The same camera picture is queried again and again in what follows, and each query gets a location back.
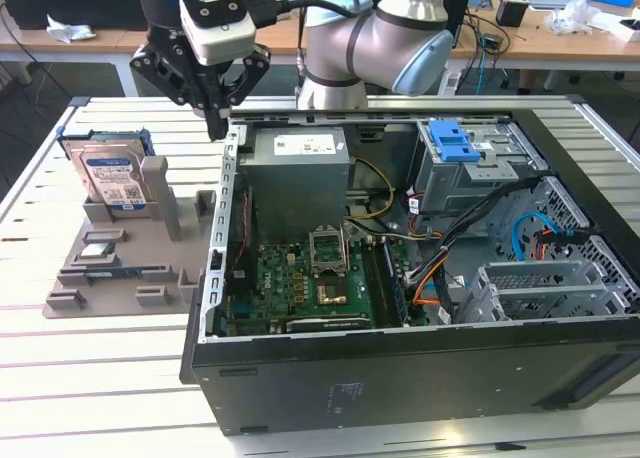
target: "floor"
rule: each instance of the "floor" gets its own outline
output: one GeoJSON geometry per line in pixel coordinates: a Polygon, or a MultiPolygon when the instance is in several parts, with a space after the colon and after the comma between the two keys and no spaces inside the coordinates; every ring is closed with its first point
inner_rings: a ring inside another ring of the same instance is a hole
{"type": "MultiPolygon", "coordinates": [[[[68,99],[37,66],[31,65],[32,83],[26,87],[9,81],[8,70],[0,67],[0,198],[17,179],[31,156],[51,131],[53,124],[65,109],[68,99]]],[[[110,65],[55,64],[51,74],[71,96],[123,96],[116,73],[110,65]]],[[[475,95],[475,71],[469,76],[459,94],[475,95]]],[[[497,70],[480,92],[490,95],[512,95],[518,82],[518,73],[497,70]],[[508,79],[507,89],[501,88],[508,79]]],[[[297,82],[293,66],[273,67],[255,90],[255,95],[290,94],[297,82]]],[[[535,94],[548,93],[542,88],[542,79],[533,90],[535,94]]],[[[159,92],[147,83],[139,83],[141,94],[153,96],[159,92]]],[[[563,74],[554,94],[578,94],[584,97],[620,135],[627,138],[640,116],[640,76],[627,75],[625,81],[614,81],[608,73],[584,72],[579,83],[569,83],[563,74]]],[[[640,148],[640,133],[633,144],[640,148]]]]}

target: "power supply label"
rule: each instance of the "power supply label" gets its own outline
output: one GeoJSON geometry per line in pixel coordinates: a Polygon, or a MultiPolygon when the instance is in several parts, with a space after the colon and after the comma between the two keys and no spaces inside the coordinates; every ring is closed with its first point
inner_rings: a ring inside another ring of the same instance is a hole
{"type": "Polygon", "coordinates": [[[273,140],[273,154],[291,155],[335,155],[333,135],[279,135],[273,140]]]}
{"type": "Polygon", "coordinates": [[[126,158],[91,158],[86,161],[93,185],[106,205],[139,210],[146,203],[140,184],[131,177],[133,165],[126,158]]]}

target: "hard drive label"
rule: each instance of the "hard drive label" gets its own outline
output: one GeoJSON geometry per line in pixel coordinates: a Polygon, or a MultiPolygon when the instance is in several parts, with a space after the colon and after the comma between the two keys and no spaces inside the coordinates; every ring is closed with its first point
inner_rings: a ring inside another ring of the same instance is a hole
{"type": "Polygon", "coordinates": [[[133,210],[146,203],[140,184],[131,177],[133,165],[126,158],[91,158],[86,161],[94,186],[105,204],[133,210]]]}

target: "red wire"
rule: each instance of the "red wire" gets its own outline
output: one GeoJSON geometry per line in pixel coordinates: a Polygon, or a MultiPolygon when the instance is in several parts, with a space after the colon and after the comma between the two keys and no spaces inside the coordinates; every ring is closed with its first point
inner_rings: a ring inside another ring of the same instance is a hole
{"type": "Polygon", "coordinates": [[[233,263],[233,266],[231,267],[231,269],[227,272],[227,275],[230,275],[233,273],[233,271],[236,269],[236,266],[238,266],[238,263],[240,262],[240,259],[242,258],[242,256],[245,253],[245,250],[247,249],[247,239],[248,239],[248,231],[249,231],[249,194],[245,191],[244,192],[244,217],[243,217],[243,223],[244,223],[244,236],[242,238],[242,248],[240,248],[240,253],[238,253],[238,256],[236,257],[236,261],[233,263]]]}

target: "yellow wire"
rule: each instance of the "yellow wire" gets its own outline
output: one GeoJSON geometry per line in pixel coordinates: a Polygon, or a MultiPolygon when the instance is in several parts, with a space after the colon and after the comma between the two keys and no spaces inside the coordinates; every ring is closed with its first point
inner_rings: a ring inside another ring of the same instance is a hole
{"type": "Polygon", "coordinates": [[[365,160],[364,158],[356,158],[356,162],[358,161],[364,163],[367,166],[370,166],[371,169],[375,171],[380,176],[380,178],[384,180],[384,182],[387,184],[387,187],[389,188],[389,201],[387,201],[387,204],[384,205],[384,208],[382,208],[381,210],[374,211],[372,213],[367,213],[364,215],[349,215],[346,218],[350,220],[365,220],[368,218],[376,218],[380,215],[383,215],[389,210],[389,208],[391,208],[391,206],[393,205],[395,192],[393,191],[393,186],[391,185],[391,181],[389,181],[389,178],[387,178],[387,176],[384,173],[382,173],[382,171],[380,171],[380,169],[377,166],[375,166],[370,161],[365,160]]]}

